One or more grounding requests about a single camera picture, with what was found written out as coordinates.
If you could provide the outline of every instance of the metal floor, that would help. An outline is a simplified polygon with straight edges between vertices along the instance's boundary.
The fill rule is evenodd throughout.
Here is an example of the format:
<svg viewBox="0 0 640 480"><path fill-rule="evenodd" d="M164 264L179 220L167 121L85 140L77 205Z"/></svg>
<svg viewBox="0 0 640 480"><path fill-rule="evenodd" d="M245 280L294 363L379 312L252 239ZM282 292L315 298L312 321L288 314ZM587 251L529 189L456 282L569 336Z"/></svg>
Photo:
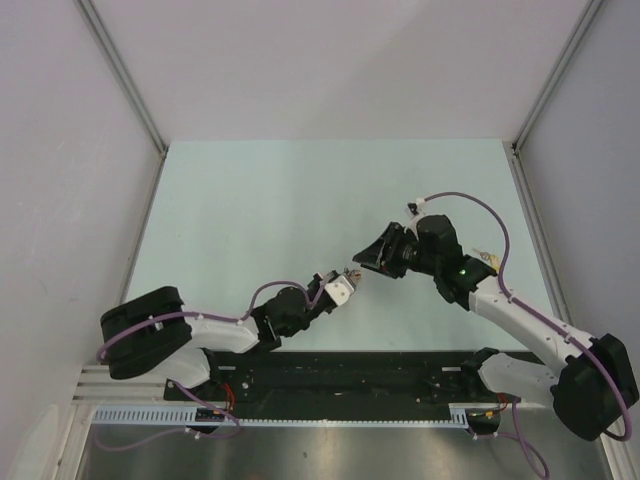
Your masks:
<svg viewBox="0 0 640 480"><path fill-rule="evenodd" d="M552 414L521 412L527 439L562 480L611 479L599 442L573 436ZM166 427L94 426L79 479L91 480L535 480L519 445L474 442L463 430L248 428L229 440L176 434L107 453L92 441L124 445ZM513 431L511 415L503 431Z"/></svg>

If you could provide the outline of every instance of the black joint housing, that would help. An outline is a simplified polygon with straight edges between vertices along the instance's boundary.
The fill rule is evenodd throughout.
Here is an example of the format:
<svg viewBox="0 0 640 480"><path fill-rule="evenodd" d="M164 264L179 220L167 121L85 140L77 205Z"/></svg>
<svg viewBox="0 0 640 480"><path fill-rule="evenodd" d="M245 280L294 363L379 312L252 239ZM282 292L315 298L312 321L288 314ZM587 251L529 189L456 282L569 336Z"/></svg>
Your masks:
<svg viewBox="0 0 640 480"><path fill-rule="evenodd" d="M456 230L446 215L422 217L415 230L414 234L391 222L353 261L391 278L402 278L407 270L431 275L442 298L469 310L469 294L482 280L495 276L495 270L463 254Z"/></svg>
<svg viewBox="0 0 640 480"><path fill-rule="evenodd" d="M486 390L478 374L482 364L498 353L500 353L500 351L495 348L485 347L482 350L478 350L471 358L465 360L460 365L460 372L462 373L465 388L472 398Z"/></svg>
<svg viewBox="0 0 640 480"><path fill-rule="evenodd" d="M339 276L332 270L325 280L332 281ZM313 301L322 287L323 278L315 274L307 285L307 297ZM251 311L251 317L258 327L259 343L251 351L268 352L282 345L281 337L292 337L301 330L307 330L311 321L322 313L331 313L336 308L328 293L322 292L320 298L309 308L305 294L298 288L286 287L275 297Z"/></svg>
<svg viewBox="0 0 640 480"><path fill-rule="evenodd" d="M166 313L182 311L175 287L162 287L113 308L102 315L100 326L106 342L114 335ZM191 340L191 327L178 317L162 322L162 328L145 327L123 338L107 351L111 378L122 380L147 373Z"/></svg>
<svg viewBox="0 0 640 480"><path fill-rule="evenodd" d="M602 363L629 408L638 401L638 387L624 344L607 334L589 348ZM618 402L609 384L585 354L569 357L558 384L551 388L553 409L569 430L593 441L620 417Z"/></svg>

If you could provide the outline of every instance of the gray wall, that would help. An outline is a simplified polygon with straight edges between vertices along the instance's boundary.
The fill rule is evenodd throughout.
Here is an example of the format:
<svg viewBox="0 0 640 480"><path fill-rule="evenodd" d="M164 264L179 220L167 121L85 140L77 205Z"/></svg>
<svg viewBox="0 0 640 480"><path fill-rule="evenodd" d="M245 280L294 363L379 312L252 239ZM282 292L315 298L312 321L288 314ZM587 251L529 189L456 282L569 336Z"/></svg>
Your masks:
<svg viewBox="0 0 640 480"><path fill-rule="evenodd" d="M605 6L523 161L572 318L623 339L640 380L639 25L638 0Z"/></svg>
<svg viewBox="0 0 640 480"><path fill-rule="evenodd" d="M62 424L157 165L73 2L2 2L0 478L45 407Z"/></svg>

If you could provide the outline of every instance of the robotic arm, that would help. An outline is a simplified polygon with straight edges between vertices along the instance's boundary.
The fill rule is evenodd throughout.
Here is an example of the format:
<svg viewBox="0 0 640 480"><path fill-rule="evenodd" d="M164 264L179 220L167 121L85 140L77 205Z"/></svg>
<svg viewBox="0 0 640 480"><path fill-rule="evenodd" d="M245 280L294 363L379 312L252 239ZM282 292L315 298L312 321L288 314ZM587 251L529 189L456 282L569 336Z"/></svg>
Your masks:
<svg viewBox="0 0 640 480"><path fill-rule="evenodd" d="M621 412L609 384L576 346L579 342L606 368L626 406L637 402L638 389L620 340L609 334L594 338L557 318L548 318L550 324L541 322L516 304L512 290L505 294L493 268L463 254L446 216L425 215L418 207L418 203L408 205L411 221L407 227L390 223L353 261L394 279L404 277L407 270L432 276L447 302L492 321L542 362L524 362L485 348L462 366L463 371L475 375L490 391L552 407L572 432L594 440Z"/></svg>
<svg viewBox="0 0 640 480"><path fill-rule="evenodd" d="M356 270L315 274L306 288L288 281L267 283L240 318L182 311L178 290L163 287L102 316L105 344L98 357L104 360L108 351L109 373L117 380L151 373L194 388L216 370L213 357L205 351L253 353L278 348L281 337L308 329L322 313L344 305L355 293L358 274ZM287 286L255 307L258 294L276 285Z"/></svg>

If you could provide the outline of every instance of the purple cable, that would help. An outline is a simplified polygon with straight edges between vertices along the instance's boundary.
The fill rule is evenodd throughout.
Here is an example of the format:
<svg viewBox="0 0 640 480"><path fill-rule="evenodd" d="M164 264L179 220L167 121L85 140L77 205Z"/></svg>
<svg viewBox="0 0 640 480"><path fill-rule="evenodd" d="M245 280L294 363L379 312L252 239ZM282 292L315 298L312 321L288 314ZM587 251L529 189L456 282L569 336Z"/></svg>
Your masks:
<svg viewBox="0 0 640 480"><path fill-rule="evenodd" d="M493 216L493 218L496 219L496 221L500 225L500 228L502 229L502 234L504 235L504 254L503 254L503 258L502 258L502 264L500 265L500 270L498 272L498 284L500 285L500 290L502 290L502 293L504 293L504 295L508 299L510 299L513 303L515 303L520 308L522 308L526 312L528 312L531 315L533 315L534 317L536 317L538 320L540 320L542 323L547 325L549 328L551 328L552 330L557 332L562 337L566 338L567 335L568 335L568 332L565 331L562 327L559 327L558 325L556 325L554 322L549 320L543 313L539 312L538 310L536 310L535 308L533 308L529 304L523 302L519 298L516 298L516 297L512 298L512 293L509 290L509 288L507 287L507 285L505 283L505 280L504 280L504 270L505 270L505 267L507 265L507 260L509 258L509 253L511 251L511 239L509 237L509 232L507 230L507 226L505 225L505 223L502 220L502 218L500 217L500 215L498 215L498 212L496 212L491 206L489 206L488 204L486 204L485 202L483 202L479 198L476 198L476 197L474 197L472 195L469 195L467 193L462 193L462 192L436 193L435 195L430 195L428 197L425 197L424 201L426 203L426 202L428 202L430 200L435 200L436 198L441 198L441 197L462 197L462 198L466 198L467 200L471 200L472 202L477 203L481 207L484 207L484 209L487 210ZM620 390L618 389L618 386L616 385L616 382L613 380L613 378L611 377L609 372L607 372L607 369L604 367L604 365L602 365L600 360L598 360L596 358L596 356L593 353L591 353L591 351L585 345L583 345L582 343L580 343L578 340L576 340L573 337L569 337L569 342L571 342L571 344L573 346L575 346L578 350L580 350L591 361L591 363L593 363L593 365L598 369L600 374L604 377L605 381L609 385L609 388L611 388L611 391L613 392L613 395L615 396L616 401L618 402L618 406L620 407L620 413L622 415L622 420L624 422L624 434L623 435L616 435L615 433L611 433L610 431L606 430L604 432L605 435L607 435L610 438L613 438L614 440L618 440L618 441L627 441L627 440L629 440L631 438L631 435L632 435L632 432L633 432L632 426L631 426L631 416L629 415L629 409L627 408L627 405L626 405L626 403L624 401L624 398L622 398L622 394L620 393Z"/></svg>
<svg viewBox="0 0 640 480"><path fill-rule="evenodd" d="M206 408L208 408L210 410L215 410L216 412L220 412L225 418L231 420L236 426L236 428L234 428L229 433L219 433L219 434L216 434L216 433L200 433L200 435L202 435L204 437L207 437L207 438L230 438L230 437L233 437L233 436L237 435L238 433L240 433L240 430L241 430L242 427L240 426L240 420L238 420L236 417L231 415L226 410L222 410L222 409L216 407L215 405L213 405L213 404L211 404L209 402L205 402L204 400L200 400L198 397L196 397L193 393L191 393L189 390L187 390L185 387L180 385L175 380L173 381L173 383L175 384L176 387L178 387L178 389L186 397L190 398L194 402L199 403L203 407L206 407Z"/></svg>
<svg viewBox="0 0 640 480"><path fill-rule="evenodd" d="M231 415L229 412L227 412L226 410L223 410L221 408L216 407L215 405L209 403L209 402L205 402L204 400L200 400L198 397L196 397L193 393L191 393L189 390L187 390L185 387L183 387L182 385L180 385L180 383L176 382L175 380L173 381L174 385L176 387L178 387L178 389L185 395L187 396L189 399L193 400L194 402L199 403L200 405L210 409L210 410L214 410L216 412L221 413L225 418L231 420L236 428L234 428L231 432L228 433L204 433L204 432L198 432L195 430L190 429L189 427L185 427L185 428L170 428L168 430L163 430L161 432L158 432L154 435L150 435L147 438L143 438L142 440L135 442L135 443L131 443L129 445L122 445L122 446L117 446L117 447L112 447L110 445L105 445L104 443L102 443L102 441L98 438L97 434L93 435L93 441L96 444L96 446L98 448L100 448L101 450L104 450L106 452L126 452L128 450L133 450L135 448L141 447L142 445L146 445L149 442L152 442L160 437L164 437L165 435L172 435L174 433L188 433L188 432L194 432L196 434L196 436L199 437L206 437L206 438L230 438L233 437L235 435L237 435L238 433L240 433L240 430L242 429L242 426L240 425L240 420L238 418L236 418L234 415Z"/></svg>
<svg viewBox="0 0 640 480"><path fill-rule="evenodd" d="M318 292L316 293L316 296L313 298L313 300L309 299L309 295L307 295L306 289L299 283L292 282L289 280L276 280L274 282L265 283L255 291L255 293L253 294L253 297L251 298L251 303L249 304L249 308L247 309L246 313L239 318L225 317L222 315L215 315L212 313L201 313L201 312L173 312L173 313L165 313L164 315L158 315L157 317L148 318L147 320L144 320L140 323L136 323L135 325L129 328L125 328L124 330L117 333L116 335L111 337L109 340L107 340L104 343L104 345L102 345L98 349L98 353L96 354L98 363L102 363L105 360L107 350L113 347L120 340L128 337L129 335L137 331L150 327L151 325L155 325L156 323L165 322L167 320L173 320L174 318L184 318L184 317L198 318L200 315L202 315L202 317L206 318L207 320L219 320L221 322L235 323L238 321L245 321L247 318L251 316L251 312L255 307L256 301L258 300L258 295L260 295L260 293L263 290L266 290L267 288L270 288L270 287L275 287L277 285L288 285L301 290L302 293L304 294L304 298L307 302L307 306L309 308L313 308L318 303L318 300L320 300L320 296L322 295L324 286L327 284L328 280L329 280L329 277L326 277L322 280L322 282L320 282L320 287L318 288Z"/></svg>
<svg viewBox="0 0 640 480"><path fill-rule="evenodd" d="M512 414L513 414L513 425L514 425L515 430L516 430L516 434L515 435L513 433L502 433L502 432L496 433L495 435L492 435L492 434L478 435L471 428L469 428L469 432L473 434L474 440L475 439L491 440L493 438L508 438L509 440L513 440L515 442L518 442L520 444L520 447L522 448L522 451L524 452L524 455L525 455L525 457L527 459L527 462L529 463L529 466L534 471L534 473L542 480L549 480L551 478L551 471L549 470L549 465L547 465L547 462L544 460L544 458L542 457L542 454L538 451L538 449L536 447L534 447L533 445L531 445L520 434L520 419L518 417L518 411L516 409L516 404L519 401L520 401L519 398L515 398L513 400L512 404L511 404L512 405L511 406L511 411L512 411ZM535 464L535 461L534 461L533 457L531 456L532 454L536 456L536 458L540 462L540 465L542 465L542 469L544 470L544 472L541 472L538 469L538 467Z"/></svg>
<svg viewBox="0 0 640 480"><path fill-rule="evenodd" d="M156 433L154 435L150 435L147 438L143 438L139 442L131 443L129 445L122 445L122 446L118 446L118 447L112 447L110 445L105 445L98 438L98 435L94 434L93 435L93 443L95 443L96 446L100 450L104 450L105 452L126 452L128 450L133 450L134 448L141 447L142 445L145 445L145 444L147 444L149 442L152 442L152 441L156 440L157 438L164 437L165 435L172 435L174 433L184 433L184 432L185 432L184 428L171 428L169 430L163 430L163 431L158 432L158 433Z"/></svg>
<svg viewBox="0 0 640 480"><path fill-rule="evenodd" d="M119 332L118 334L114 335L113 337L111 337L109 340L107 340L104 345L102 345L99 349L98 352L96 354L96 357L98 359L98 362L101 363L105 360L106 354L107 354L107 350L109 350L109 348L111 348L113 345L115 345L116 343L118 343L120 340L122 340L123 338L128 337L129 335L142 330L143 328L147 328L151 325L155 325L156 323L159 322L165 322L167 320L173 320L174 318L185 318L185 317L189 317L189 318L198 318L200 316L202 316L202 318L205 318L207 320L219 320L222 322L238 322L238 321L244 321L246 319L248 319L251 316L251 312L253 311L256 301L258 300L258 296L260 295L260 293L263 290L266 290L267 288L270 287L274 287L276 285L288 285L291 287L295 287L299 290L302 291L302 293L304 294L304 298L307 302L307 307L308 308L313 308L316 306L316 304L318 303L318 301L320 300L320 296L322 295L322 292L324 290L324 286L328 283L329 281L329 277L326 277L325 279L323 279L320 282L320 287L318 288L318 292L316 293L316 296L313 298L313 300L311 300L309 298L309 295L307 294L306 289L300 285L299 283L296 282L292 282L289 280L276 280L274 282L269 282L269 283L265 283L264 285L262 285L261 287L259 287L255 293L253 294L253 297L251 298L251 302L249 304L249 308L247 309L246 313L239 318L233 318L233 317L225 317L222 315L215 315L215 314L211 314L211 313L200 313L200 312L173 312L173 313L166 313L164 315L158 315L157 317L153 317L153 318L149 318L143 322L137 323L135 325L133 325L132 327L126 328L123 331ZM240 420L238 420L235 416L231 415L229 412L222 410L221 408L216 407L215 405L205 402L204 400L200 400L198 397L196 397L193 393L191 393L189 390L187 390L184 386L182 386L180 383L176 382L175 380L173 380L173 383L178 387L178 389L180 389L180 391L187 397L189 397L191 400L193 400L194 402L199 403L200 405L203 405L206 408L209 408L211 410L215 410L217 412L220 412L224 417L226 417L227 419L231 420L235 425L236 428L229 432L229 433L222 433L222 434L215 434L215 433L203 433L203 432L197 432L196 435L200 435L202 437L207 437L207 438L229 438L229 437L233 437L234 435L237 435L240 430L241 430L241 425L240 425ZM147 438L144 438L138 442L132 443L130 445L123 445L123 446L118 446L118 447L111 447L109 445L105 445L104 443L102 443L100 441L100 439L98 438L97 435L93 436L93 440L95 442L95 444L102 450L105 450L107 452L125 452L127 450L132 450L134 448L138 448L142 445L145 445L149 442L152 442L153 440L156 440L157 438L160 437L164 437L165 435L171 435L174 433L182 433L185 432L185 429L183 428L171 428L168 430L163 430L162 432L158 432L154 435L151 435Z"/></svg>

